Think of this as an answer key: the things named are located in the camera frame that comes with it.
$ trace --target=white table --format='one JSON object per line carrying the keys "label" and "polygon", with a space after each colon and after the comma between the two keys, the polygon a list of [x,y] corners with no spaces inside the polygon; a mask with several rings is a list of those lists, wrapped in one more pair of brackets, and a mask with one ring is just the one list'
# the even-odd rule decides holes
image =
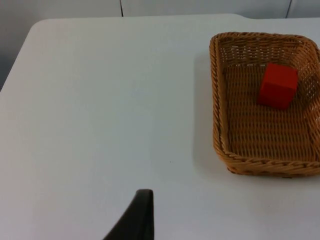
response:
{"label": "white table", "polygon": [[0,93],[0,239],[99,240],[137,189],[156,240],[320,233],[320,178],[229,173],[212,148],[209,41],[305,35],[320,18],[57,19],[31,29]]}

